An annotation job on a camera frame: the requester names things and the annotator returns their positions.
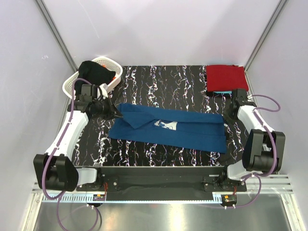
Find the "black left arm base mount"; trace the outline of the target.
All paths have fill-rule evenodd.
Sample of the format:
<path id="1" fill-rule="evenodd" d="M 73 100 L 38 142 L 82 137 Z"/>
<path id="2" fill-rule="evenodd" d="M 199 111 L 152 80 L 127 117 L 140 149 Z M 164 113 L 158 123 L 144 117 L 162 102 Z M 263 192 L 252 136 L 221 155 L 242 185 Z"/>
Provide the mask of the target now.
<path id="1" fill-rule="evenodd" d="M 119 177 L 113 175 L 99 175 L 94 183 L 86 183 L 77 187 L 77 191 L 104 191 L 116 192 L 119 186 Z"/>

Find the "blue printed t shirt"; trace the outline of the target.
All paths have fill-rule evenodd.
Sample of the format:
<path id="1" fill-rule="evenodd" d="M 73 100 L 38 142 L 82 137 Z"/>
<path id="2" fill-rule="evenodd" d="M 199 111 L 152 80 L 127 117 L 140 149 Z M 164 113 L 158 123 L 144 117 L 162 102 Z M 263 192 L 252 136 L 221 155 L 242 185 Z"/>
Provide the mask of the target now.
<path id="1" fill-rule="evenodd" d="M 111 139 L 175 146 L 225 153 L 226 135 L 222 115 L 170 110 L 121 103 L 109 130 Z"/>

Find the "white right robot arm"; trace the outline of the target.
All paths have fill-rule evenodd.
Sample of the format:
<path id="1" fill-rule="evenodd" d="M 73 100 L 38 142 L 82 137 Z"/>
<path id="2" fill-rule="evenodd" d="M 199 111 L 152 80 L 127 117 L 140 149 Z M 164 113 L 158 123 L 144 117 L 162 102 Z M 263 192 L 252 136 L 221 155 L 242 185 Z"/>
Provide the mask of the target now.
<path id="1" fill-rule="evenodd" d="M 277 108 L 258 107 L 251 100 L 253 97 L 269 99 L 277 105 Z M 285 134 L 273 129 L 259 113 L 260 110 L 276 113 L 280 109 L 280 104 L 269 96 L 260 94 L 248 96 L 245 89 L 232 91 L 227 118 L 241 121 L 249 136 L 241 161 L 227 166 L 226 174 L 218 179 L 222 190 L 231 190 L 236 181 L 244 181 L 252 176 L 267 177 L 281 170 Z"/>

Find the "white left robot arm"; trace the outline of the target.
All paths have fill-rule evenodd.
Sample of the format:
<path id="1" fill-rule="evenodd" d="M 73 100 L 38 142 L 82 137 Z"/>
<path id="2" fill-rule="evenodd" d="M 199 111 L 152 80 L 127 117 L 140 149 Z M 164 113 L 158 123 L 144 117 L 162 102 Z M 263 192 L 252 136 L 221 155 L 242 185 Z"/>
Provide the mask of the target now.
<path id="1" fill-rule="evenodd" d="M 97 191 L 104 179 L 95 167 L 76 167 L 72 162 L 75 145 L 81 132 L 94 117 L 105 120 L 121 118 L 112 104 L 106 86 L 84 84 L 81 93 L 71 100 L 63 126 L 44 154 L 37 154 L 33 164 L 39 187 L 47 190 L 72 192 L 78 186 L 88 185 Z"/>

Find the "black t shirt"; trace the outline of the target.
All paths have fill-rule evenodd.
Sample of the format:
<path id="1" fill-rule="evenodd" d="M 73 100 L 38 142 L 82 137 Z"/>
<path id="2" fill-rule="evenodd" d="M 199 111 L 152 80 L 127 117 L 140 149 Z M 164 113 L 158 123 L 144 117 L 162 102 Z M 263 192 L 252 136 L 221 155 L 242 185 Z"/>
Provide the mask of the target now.
<path id="1" fill-rule="evenodd" d="M 87 80 L 92 85 L 100 86 L 101 84 L 110 84 L 111 82 L 105 82 L 102 76 L 102 65 L 93 61 L 83 61 L 78 69 L 78 77 Z"/>

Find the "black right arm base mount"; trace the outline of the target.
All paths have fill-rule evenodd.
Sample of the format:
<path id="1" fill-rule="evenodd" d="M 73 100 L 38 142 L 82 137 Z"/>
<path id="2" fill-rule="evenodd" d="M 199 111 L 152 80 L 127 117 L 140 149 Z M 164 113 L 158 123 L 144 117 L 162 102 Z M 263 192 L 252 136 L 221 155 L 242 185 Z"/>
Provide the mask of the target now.
<path id="1" fill-rule="evenodd" d="M 226 173 L 203 177 L 202 184 L 205 192 L 246 192 L 246 184 L 240 180 L 231 180 Z"/>

